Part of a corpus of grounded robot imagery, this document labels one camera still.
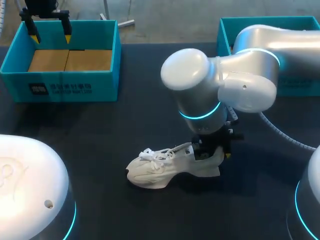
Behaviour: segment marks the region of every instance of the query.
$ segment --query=screw hole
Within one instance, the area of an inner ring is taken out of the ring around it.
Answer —
[[[54,207],[54,204],[50,200],[45,200],[44,205],[47,209],[52,209]]]

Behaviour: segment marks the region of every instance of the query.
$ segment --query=table surface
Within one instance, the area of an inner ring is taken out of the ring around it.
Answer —
[[[239,113],[221,176],[182,174],[165,189],[128,184],[140,151],[172,148],[192,132],[160,79],[164,60],[183,48],[215,56],[214,43],[122,46],[118,102],[14,104],[0,82],[0,133],[51,146],[68,170],[81,240],[288,240],[286,209],[311,152],[286,142],[257,114]],[[7,48],[0,49],[3,60]],[[279,98],[266,116],[291,137],[320,143],[318,97]]]

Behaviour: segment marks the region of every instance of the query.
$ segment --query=metal stand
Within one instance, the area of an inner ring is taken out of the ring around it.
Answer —
[[[110,20],[107,0],[103,0],[103,4],[104,4],[105,16],[103,13],[100,13],[100,19],[101,20]],[[123,28],[126,26],[134,25],[134,24],[135,24],[135,20],[124,21],[124,22],[121,22],[118,24],[118,28]]]

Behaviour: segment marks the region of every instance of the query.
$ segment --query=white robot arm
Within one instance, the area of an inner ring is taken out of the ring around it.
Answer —
[[[227,122],[226,106],[261,113],[275,102],[279,76],[319,77],[319,43],[320,31],[253,25],[239,33],[230,56],[175,52],[164,62],[161,79],[189,128],[215,138]]]

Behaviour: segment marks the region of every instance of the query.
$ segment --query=cable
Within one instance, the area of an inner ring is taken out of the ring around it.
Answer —
[[[231,118],[234,122],[238,121],[238,115],[236,114],[235,110],[231,107],[226,105],[226,109],[229,111]]]
[[[286,139],[287,141],[289,141],[290,143],[302,148],[302,149],[307,149],[307,150],[310,150],[310,151],[315,151],[316,148],[315,147],[312,147],[312,146],[308,146],[308,145],[305,145],[297,140],[294,140],[293,138],[289,137],[287,134],[285,134],[283,131],[279,130],[275,125],[273,125],[267,118],[266,116],[260,112],[259,113],[259,116],[261,117],[261,119],[270,127],[272,128],[272,130],[274,130],[277,134],[279,134],[281,137],[283,137],[284,139]]]
[[[0,37],[4,28],[6,0],[0,0]]]
[[[19,13],[22,11],[20,0],[14,0],[16,7],[18,8]]]

